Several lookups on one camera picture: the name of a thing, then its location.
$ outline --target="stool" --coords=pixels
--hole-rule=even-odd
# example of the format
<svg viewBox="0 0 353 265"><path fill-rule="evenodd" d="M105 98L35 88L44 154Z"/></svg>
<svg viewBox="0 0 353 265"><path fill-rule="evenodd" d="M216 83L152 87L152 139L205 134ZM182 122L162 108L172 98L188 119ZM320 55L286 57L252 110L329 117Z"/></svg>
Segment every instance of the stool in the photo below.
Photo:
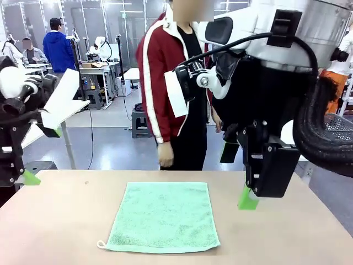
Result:
<svg viewBox="0 0 353 265"><path fill-rule="evenodd" d="M136 139L138 137L152 137L149 130L139 129L140 127L147 127L147 119L145 112L132 111L132 138Z"/></svg>
<svg viewBox="0 0 353 265"><path fill-rule="evenodd" d="M103 98L98 89L84 91L84 97L90 101L90 108L101 109L104 106Z"/></svg>
<svg viewBox="0 0 353 265"><path fill-rule="evenodd" d="M57 167L52 161L34 161L27 163L25 169L32 173L33 175L37 175L41 170L56 170Z"/></svg>

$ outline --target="man in blue hoodie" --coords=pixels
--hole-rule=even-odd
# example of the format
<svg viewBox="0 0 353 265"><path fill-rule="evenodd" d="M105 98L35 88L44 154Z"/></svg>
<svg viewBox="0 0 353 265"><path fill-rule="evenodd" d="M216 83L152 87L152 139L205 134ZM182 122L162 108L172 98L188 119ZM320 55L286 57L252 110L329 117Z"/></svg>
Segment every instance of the man in blue hoodie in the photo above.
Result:
<svg viewBox="0 0 353 265"><path fill-rule="evenodd" d="M66 36L59 32L62 23L58 18L50 19L51 32L43 40L44 54L53 67L54 73L61 78L66 70L75 70L75 63L71 43Z"/></svg>

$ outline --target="black bracket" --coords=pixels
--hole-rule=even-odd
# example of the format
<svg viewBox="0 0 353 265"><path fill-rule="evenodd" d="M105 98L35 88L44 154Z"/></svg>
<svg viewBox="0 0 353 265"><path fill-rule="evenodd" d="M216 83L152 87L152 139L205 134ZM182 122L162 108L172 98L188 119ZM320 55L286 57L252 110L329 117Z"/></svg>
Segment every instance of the black bracket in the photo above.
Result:
<svg viewBox="0 0 353 265"><path fill-rule="evenodd" d="M243 149L246 185L257 197L282 198L292 178L300 153L279 137L269 135L265 121L242 128L231 125L224 134L226 147L221 162L234 162L239 145Z"/></svg>
<svg viewBox="0 0 353 265"><path fill-rule="evenodd" d="M296 35L302 12L294 10L280 10L275 14L271 32L273 36L267 41L267 45L276 47L292 47L291 37Z"/></svg>

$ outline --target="person's hand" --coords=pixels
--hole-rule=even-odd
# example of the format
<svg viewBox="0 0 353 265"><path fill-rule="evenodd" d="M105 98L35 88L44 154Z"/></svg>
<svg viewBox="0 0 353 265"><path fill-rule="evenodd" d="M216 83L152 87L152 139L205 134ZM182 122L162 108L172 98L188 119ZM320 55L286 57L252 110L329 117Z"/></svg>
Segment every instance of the person's hand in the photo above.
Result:
<svg viewBox="0 0 353 265"><path fill-rule="evenodd" d="M174 152L170 142L158 144L158 161L161 167L171 167L174 162Z"/></svg>
<svg viewBox="0 0 353 265"><path fill-rule="evenodd" d="M216 110L212 107L212 112L211 112L211 116L212 116L212 120L215 122L216 124L216 133L220 133L222 131L222 120L221 118L218 116Z"/></svg>

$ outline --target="black cable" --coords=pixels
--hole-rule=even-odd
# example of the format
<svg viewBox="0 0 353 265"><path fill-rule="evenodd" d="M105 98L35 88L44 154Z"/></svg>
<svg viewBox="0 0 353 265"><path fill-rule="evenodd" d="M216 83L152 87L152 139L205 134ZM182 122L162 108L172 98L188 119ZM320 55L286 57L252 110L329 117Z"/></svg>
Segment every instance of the black cable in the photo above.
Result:
<svg viewBox="0 0 353 265"><path fill-rule="evenodd" d="M111 76L113 76L113 71L112 71L111 68L110 68L110 73L111 73ZM114 87L117 88L117 91L119 91L119 87L118 87L116 84L114 84L114 82L113 82L113 85L114 85ZM124 106L125 106L126 116L127 116L127 118L128 118L129 121L132 121L132 118L131 118L131 119L129 118L129 114L128 114L128 112L127 112L127 107L126 107L126 101L125 101L125 96L124 96L124 90L123 90L123 88L121 88L121 93L122 93L122 98L123 98L123 100L124 100Z"/></svg>
<svg viewBox="0 0 353 265"><path fill-rule="evenodd" d="M112 50L112 48L111 48L111 46L110 46L109 42L108 42L108 41L106 41L106 43L108 44L108 46L109 46L109 48L110 48L110 56L109 56L109 58L108 58L108 59L106 59L106 60L109 60L109 59L113 56L113 50Z"/></svg>
<svg viewBox="0 0 353 265"><path fill-rule="evenodd" d="M89 110L89 115L90 115L90 133L91 133L91 139L92 139L92 155L90 158L90 163L89 163L89 167L87 170L90 170L90 167L92 165L93 162L93 154L94 154L94 140L93 140L93 123L92 123L92 112L90 111L90 107L88 106L88 110Z"/></svg>
<svg viewBox="0 0 353 265"><path fill-rule="evenodd" d="M298 44L308 55L309 60L310 60L310 66L312 67L312 74L314 78L316 79L317 76L319 75L319 66L318 66L318 60L316 58L316 55L314 51L311 49L311 47L302 39L298 38L297 36L292 37L293 41Z"/></svg>
<svg viewBox="0 0 353 265"><path fill-rule="evenodd" d="M188 64L191 63L191 62L194 62L194 61L199 60L199 59L203 59L203 58L205 58L205 57L207 57L207 56L210 56L210 55L212 55L212 54L216 54L216 53L222 52L222 51L227 51L227 50L229 50L230 48L232 48L232 47L234 47L234 46L237 46L237 45L240 45L240 44L242 44L242 43L246 43L247 41L258 40L258 39L263 39L263 38L269 38L269 37L271 37L272 35L273 35L272 32L261 33L261 34L255 34L255 35L246 37L246 38L244 38L244 39L240 39L240 40L234 41L234 42L232 42L232 43L229 43L229 44L227 44L227 45L225 45L225 46L219 47L219 48L214 49L214 50L212 50L212 51L208 51L208 52L206 52L206 53L204 53L204 54L200 54L200 55L194 56L194 57L192 57L192 58L190 58L190 59L188 59L188 60L186 60L186 61L180 63L179 66L180 66L180 65L188 65Z"/></svg>

